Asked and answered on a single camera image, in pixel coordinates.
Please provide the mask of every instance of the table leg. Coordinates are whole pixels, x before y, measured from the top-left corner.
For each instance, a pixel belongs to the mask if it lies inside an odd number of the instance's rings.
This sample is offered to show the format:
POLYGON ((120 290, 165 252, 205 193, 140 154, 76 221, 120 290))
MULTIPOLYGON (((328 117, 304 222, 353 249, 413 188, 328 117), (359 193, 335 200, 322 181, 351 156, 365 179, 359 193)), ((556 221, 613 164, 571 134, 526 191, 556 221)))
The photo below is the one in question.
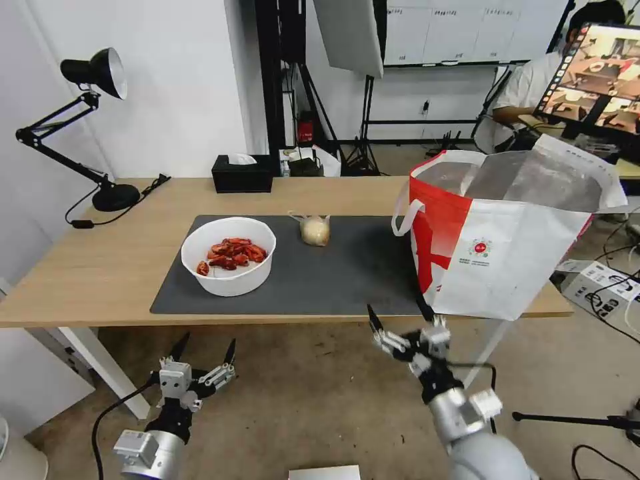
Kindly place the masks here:
MULTIPOLYGON (((482 347, 482 350, 477 354, 477 357, 473 361, 474 363, 484 363, 488 360, 489 356, 498 346, 502 337, 504 337, 505 332, 511 326, 513 322, 508 320, 496 320, 496 319, 486 319, 486 328, 485 328, 485 340, 482 347)), ((469 386, 473 383, 478 372, 480 371, 480 367, 476 367, 472 369, 464 380, 465 388, 469 388, 469 386)))
MULTIPOLYGON (((90 329, 60 327, 59 330, 118 397, 122 398, 135 390, 134 384, 90 329)), ((145 420, 149 414, 149 404, 142 395, 128 400, 125 405, 140 420, 145 420)))

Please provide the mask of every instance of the lamp shade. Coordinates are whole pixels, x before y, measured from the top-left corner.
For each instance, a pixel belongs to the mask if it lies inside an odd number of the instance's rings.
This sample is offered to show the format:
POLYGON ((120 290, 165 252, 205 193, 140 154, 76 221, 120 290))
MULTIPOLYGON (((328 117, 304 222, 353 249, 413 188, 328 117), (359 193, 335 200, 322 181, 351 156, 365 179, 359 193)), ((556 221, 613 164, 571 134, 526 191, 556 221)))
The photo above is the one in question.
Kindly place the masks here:
POLYGON ((62 60, 60 71, 70 82, 97 85, 113 97, 127 98, 125 70, 120 56, 111 47, 100 50, 89 61, 62 60))

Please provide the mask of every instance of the shopping bag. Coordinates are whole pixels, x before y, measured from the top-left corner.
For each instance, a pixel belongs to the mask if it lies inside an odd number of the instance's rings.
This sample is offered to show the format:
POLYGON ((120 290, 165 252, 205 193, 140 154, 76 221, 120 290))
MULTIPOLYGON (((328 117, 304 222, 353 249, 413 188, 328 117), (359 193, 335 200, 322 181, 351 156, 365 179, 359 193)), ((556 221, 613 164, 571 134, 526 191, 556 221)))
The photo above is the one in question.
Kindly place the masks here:
POLYGON ((411 232, 435 312, 516 320, 593 212, 626 204, 614 166, 544 135, 530 152, 444 151, 418 165, 391 226, 411 232))

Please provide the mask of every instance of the computer screen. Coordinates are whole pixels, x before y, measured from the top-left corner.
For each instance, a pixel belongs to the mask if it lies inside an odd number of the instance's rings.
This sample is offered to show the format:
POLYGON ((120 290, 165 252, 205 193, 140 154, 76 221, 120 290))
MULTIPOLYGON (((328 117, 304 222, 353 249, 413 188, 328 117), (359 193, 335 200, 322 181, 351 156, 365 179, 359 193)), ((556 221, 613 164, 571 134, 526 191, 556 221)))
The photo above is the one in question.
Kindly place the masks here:
POLYGON ((584 26, 536 113, 586 133, 640 135, 640 29, 584 26))

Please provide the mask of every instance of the white bowl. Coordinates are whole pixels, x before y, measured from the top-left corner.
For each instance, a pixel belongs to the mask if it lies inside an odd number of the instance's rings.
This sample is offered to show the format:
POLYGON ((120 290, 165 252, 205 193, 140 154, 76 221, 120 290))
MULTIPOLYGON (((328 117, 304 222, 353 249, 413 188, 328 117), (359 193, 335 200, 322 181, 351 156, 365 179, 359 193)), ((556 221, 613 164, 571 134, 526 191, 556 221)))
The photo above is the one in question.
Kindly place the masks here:
POLYGON ((182 244, 182 264, 198 280, 202 288, 221 297, 235 297, 255 290, 269 276, 271 259, 275 250, 275 235, 267 224, 246 217, 229 217, 204 224, 190 234, 182 244), (201 261, 207 260, 212 245, 222 243, 225 238, 246 238, 267 251, 262 263, 249 262, 248 267, 224 270, 210 267, 209 276, 196 273, 201 261))

